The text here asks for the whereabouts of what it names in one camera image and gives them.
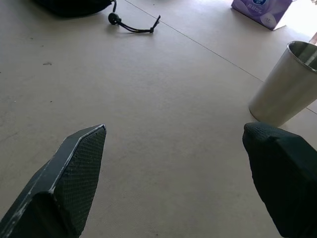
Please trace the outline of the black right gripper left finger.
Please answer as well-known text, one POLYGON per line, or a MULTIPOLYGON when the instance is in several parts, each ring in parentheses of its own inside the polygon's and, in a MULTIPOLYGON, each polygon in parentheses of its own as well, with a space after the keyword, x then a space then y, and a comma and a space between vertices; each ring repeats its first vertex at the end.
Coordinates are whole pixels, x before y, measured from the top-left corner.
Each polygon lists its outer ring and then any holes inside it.
POLYGON ((0 238, 79 238, 96 193, 105 140, 104 124, 65 138, 0 220, 0 238))

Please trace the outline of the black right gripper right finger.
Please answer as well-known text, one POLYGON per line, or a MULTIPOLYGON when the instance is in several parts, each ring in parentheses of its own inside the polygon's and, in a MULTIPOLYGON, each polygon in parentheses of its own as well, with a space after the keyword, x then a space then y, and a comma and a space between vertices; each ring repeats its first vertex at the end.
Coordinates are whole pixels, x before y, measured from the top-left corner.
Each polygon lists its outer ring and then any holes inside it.
POLYGON ((284 238, 317 238, 317 150, 262 122, 244 125, 255 188, 284 238))

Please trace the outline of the stainless steel cup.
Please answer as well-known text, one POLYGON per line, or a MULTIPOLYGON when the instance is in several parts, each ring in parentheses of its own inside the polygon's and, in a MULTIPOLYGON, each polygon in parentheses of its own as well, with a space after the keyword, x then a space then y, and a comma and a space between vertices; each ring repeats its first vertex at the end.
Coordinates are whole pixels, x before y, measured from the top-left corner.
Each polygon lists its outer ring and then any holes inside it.
POLYGON ((292 41, 249 104, 252 116, 281 126, 317 100, 317 45, 292 41))

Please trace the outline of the purple tissue box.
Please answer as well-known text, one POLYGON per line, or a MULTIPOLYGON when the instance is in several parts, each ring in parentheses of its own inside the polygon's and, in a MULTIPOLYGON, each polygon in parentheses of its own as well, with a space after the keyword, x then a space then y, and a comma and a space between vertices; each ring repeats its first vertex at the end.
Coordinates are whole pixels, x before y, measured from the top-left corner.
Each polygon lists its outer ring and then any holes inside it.
POLYGON ((296 0, 233 0, 231 7, 274 31, 286 26, 285 17, 296 0))

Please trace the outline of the black bag with drawstring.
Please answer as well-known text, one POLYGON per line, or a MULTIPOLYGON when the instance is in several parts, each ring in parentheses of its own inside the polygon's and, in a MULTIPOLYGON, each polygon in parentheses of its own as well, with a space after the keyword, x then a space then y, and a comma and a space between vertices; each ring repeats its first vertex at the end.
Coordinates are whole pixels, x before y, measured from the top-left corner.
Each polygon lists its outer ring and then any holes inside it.
POLYGON ((149 29, 137 29, 126 25, 116 13, 116 0, 33 0, 46 10, 61 17, 84 17, 103 11, 110 5, 113 6, 112 12, 108 15, 111 25, 118 25, 132 33, 152 34, 159 24, 161 16, 158 16, 153 26, 149 29))

